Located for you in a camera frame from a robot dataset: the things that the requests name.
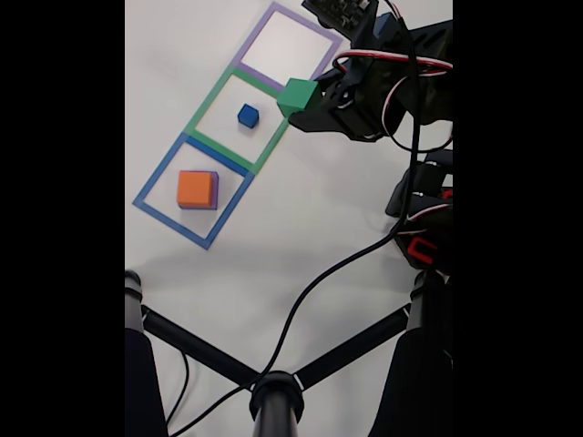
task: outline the green cube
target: green cube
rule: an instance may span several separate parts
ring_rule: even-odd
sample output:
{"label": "green cube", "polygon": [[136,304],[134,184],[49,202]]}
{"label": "green cube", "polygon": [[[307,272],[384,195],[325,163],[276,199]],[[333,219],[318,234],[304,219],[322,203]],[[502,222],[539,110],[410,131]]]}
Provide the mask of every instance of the green cube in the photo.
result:
{"label": "green cube", "polygon": [[277,99],[277,106],[284,117],[294,112],[316,107],[322,100],[318,82],[313,80],[290,79]]}

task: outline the green square outline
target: green square outline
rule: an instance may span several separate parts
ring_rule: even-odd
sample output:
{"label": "green square outline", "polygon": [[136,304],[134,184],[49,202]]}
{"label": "green square outline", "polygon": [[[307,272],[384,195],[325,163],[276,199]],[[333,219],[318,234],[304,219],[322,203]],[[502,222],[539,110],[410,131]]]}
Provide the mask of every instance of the green square outline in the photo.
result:
{"label": "green square outline", "polygon": [[284,118],[282,120],[282,122],[275,130],[275,133],[273,134],[273,136],[271,137],[271,139],[269,140],[269,142],[267,143],[267,145],[265,146],[265,148],[263,149],[263,151],[261,152],[261,154],[257,158],[257,161],[254,164],[249,162],[242,156],[236,154],[229,148],[226,148],[221,143],[218,143],[214,139],[207,137],[206,135],[204,135],[203,133],[199,132],[196,129],[196,126],[199,125],[199,122],[204,117],[206,112],[209,110],[210,105],[212,105],[212,103],[215,101],[215,98],[217,98],[219,92],[225,86],[225,84],[227,83],[231,76],[238,77],[242,81],[247,82],[249,85],[256,87],[263,93],[275,98],[276,100],[280,95],[280,91],[261,82],[258,78],[250,75],[246,71],[243,71],[240,68],[237,68],[236,66],[229,66],[220,76],[215,86],[211,89],[209,94],[206,96],[206,98],[200,105],[199,109],[197,109],[197,112],[194,113],[194,116],[192,116],[189,123],[186,125],[186,127],[184,127],[182,132],[184,132],[187,135],[190,135],[191,137],[196,138],[198,141],[206,144],[210,148],[222,154],[224,157],[230,159],[231,161],[236,162],[246,170],[249,170],[254,175],[257,175],[261,168],[263,167],[263,164],[265,164],[265,161],[267,161],[267,158],[269,157],[271,152],[275,149],[275,146],[277,146],[277,143],[280,142],[283,133],[290,124],[287,118]]}

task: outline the tripod leg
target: tripod leg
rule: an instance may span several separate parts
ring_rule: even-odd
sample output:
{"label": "tripod leg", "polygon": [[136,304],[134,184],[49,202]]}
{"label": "tripod leg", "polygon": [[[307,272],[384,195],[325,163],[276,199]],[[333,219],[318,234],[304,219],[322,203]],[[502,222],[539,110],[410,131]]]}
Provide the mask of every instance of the tripod leg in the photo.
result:
{"label": "tripod leg", "polygon": [[141,286],[126,270],[125,292],[125,436],[168,437],[154,354],[144,334]]}
{"label": "tripod leg", "polygon": [[415,280],[407,332],[394,350],[369,437],[453,435],[454,373],[435,323],[444,290],[435,272]]}
{"label": "tripod leg", "polygon": [[293,376],[285,371],[268,373],[251,396],[253,437],[297,437],[303,407],[302,389]]}
{"label": "tripod leg", "polygon": [[144,319],[144,329],[155,335],[170,346],[184,352],[192,359],[213,369],[219,375],[242,385],[259,375],[251,367],[235,360],[225,352],[215,348],[205,340],[181,328],[161,314],[142,305],[141,314]]}
{"label": "tripod leg", "polygon": [[361,358],[365,353],[404,331],[407,326],[407,316],[404,310],[409,310],[407,304],[399,310],[377,321],[359,334],[331,351],[322,355],[310,364],[296,371],[296,376],[306,391],[318,382],[328,378],[333,373]]}

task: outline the wooden block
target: wooden block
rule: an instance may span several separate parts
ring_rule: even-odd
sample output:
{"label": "wooden block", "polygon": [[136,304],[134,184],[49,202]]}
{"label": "wooden block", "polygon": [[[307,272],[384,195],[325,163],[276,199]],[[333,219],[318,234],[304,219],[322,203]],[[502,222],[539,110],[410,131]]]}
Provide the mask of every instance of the wooden block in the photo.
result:
{"label": "wooden block", "polygon": [[216,209],[219,175],[215,171],[180,171],[177,202],[182,209]]}

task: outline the blue tape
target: blue tape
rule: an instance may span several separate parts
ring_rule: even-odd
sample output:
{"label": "blue tape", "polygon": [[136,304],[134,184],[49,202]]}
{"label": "blue tape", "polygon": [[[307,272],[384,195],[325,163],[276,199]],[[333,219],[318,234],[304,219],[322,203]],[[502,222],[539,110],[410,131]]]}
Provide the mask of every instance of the blue tape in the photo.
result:
{"label": "blue tape", "polygon": [[240,198],[242,198],[243,194],[245,194],[245,191],[247,191],[247,188],[249,187],[249,185],[253,181],[254,177],[255,177],[255,175],[253,175],[251,172],[249,172],[247,174],[245,179],[243,179],[243,183],[240,184],[239,189],[237,190],[237,192],[235,193],[233,198],[230,200],[229,205],[227,205],[225,210],[222,211],[222,214],[220,215],[219,220],[217,220],[217,223],[215,223],[215,226],[212,227],[212,229],[209,232],[209,235],[207,236],[207,241],[209,242],[209,246],[212,244],[212,242],[217,237],[217,235],[219,235],[219,231],[222,229],[223,225],[225,224],[225,222],[229,218],[230,213],[233,212],[233,210],[235,209],[235,207],[239,203]]}
{"label": "blue tape", "polygon": [[210,148],[206,144],[198,141],[196,138],[193,138],[190,135],[187,135],[187,134],[183,134],[183,135],[186,136],[186,142],[189,143],[191,146],[193,146],[194,148],[197,148],[202,153],[204,153],[206,155],[209,155],[211,158],[216,159],[223,166],[225,166],[227,168],[230,168],[235,173],[243,176],[244,178],[245,178],[245,176],[247,176],[247,173],[249,173],[249,170],[247,170],[246,168],[241,167],[235,161],[231,161],[227,157],[223,156],[222,154],[220,154],[219,152],[217,152],[214,148]]}
{"label": "blue tape", "polygon": [[[162,173],[164,172],[164,170],[166,169],[166,167],[168,166],[170,161],[174,158],[174,156],[176,155],[176,153],[179,151],[180,147],[184,143],[188,143],[189,145],[198,149],[202,153],[219,161],[222,165],[231,169],[235,173],[243,176],[243,182],[241,183],[241,185],[239,186],[239,188],[235,192],[234,196],[229,201],[229,204],[227,205],[225,210],[222,212],[222,214],[220,214],[219,219],[214,224],[214,226],[212,227],[212,229],[209,232],[209,235],[206,238],[203,238],[199,234],[196,234],[195,232],[192,232],[190,229],[180,225],[177,221],[164,215],[163,213],[161,213],[157,209],[152,208],[149,204],[147,204],[145,202],[146,196],[148,195],[150,190],[152,190],[152,187],[154,187],[154,185],[158,181],[159,177],[162,175]],[[243,197],[243,194],[245,194],[245,191],[247,191],[247,188],[249,187],[250,183],[253,181],[253,178],[254,178],[254,175],[250,171],[243,168],[242,166],[240,166],[236,162],[231,161],[230,159],[224,157],[223,155],[216,152],[214,149],[212,149],[212,148],[208,147],[207,145],[205,145],[204,143],[201,143],[200,141],[198,141],[196,138],[193,138],[193,137],[189,136],[188,134],[182,133],[176,139],[176,141],[174,142],[174,144],[172,145],[172,147],[170,148],[170,150],[168,151],[166,156],[164,158],[162,158],[162,160],[160,161],[160,163],[158,164],[158,166],[154,170],[154,173],[152,173],[152,176],[150,176],[148,179],[148,182],[146,182],[146,185],[144,185],[144,187],[139,191],[138,195],[136,196],[136,198],[132,202],[132,205],[140,208],[142,211],[146,212],[147,214],[152,216],[154,219],[161,221],[169,228],[176,230],[180,235],[182,235],[182,236],[186,237],[187,239],[189,239],[190,241],[198,244],[203,249],[208,249],[210,247],[210,245],[212,244],[212,242],[214,241],[214,239],[217,237],[217,235],[219,235],[220,230],[227,222],[227,219],[229,218],[231,212],[233,212],[233,210],[235,209],[235,207],[239,203],[240,199]]]}
{"label": "blue tape", "polygon": [[187,239],[189,239],[189,240],[197,243],[202,248],[204,248],[204,249],[208,249],[209,248],[210,243],[206,239],[204,239],[203,237],[201,237],[198,234],[195,234],[190,229],[185,228],[184,226],[180,225],[179,223],[177,223],[176,221],[174,221],[172,218],[165,216],[164,214],[162,214],[157,209],[152,208],[146,202],[140,201],[139,203],[137,203],[136,200],[134,200],[134,205],[136,205],[142,211],[148,213],[154,219],[157,219],[157,220],[161,221],[162,223],[164,223],[169,228],[176,230],[179,234],[183,235]]}
{"label": "blue tape", "polygon": [[174,144],[172,145],[166,156],[162,158],[162,160],[154,170],[154,173],[152,173],[152,176],[149,177],[148,182],[146,182],[146,185],[144,185],[144,188],[139,191],[138,195],[136,196],[136,199],[132,202],[134,205],[136,205],[137,201],[139,202],[144,201],[149,191],[152,189],[152,187],[154,187],[154,184],[158,181],[159,177],[162,175],[162,172],[166,169],[170,161],[174,158],[176,152],[179,151],[180,146],[184,144],[187,137],[188,137],[187,134],[180,134],[176,141],[174,141]]}

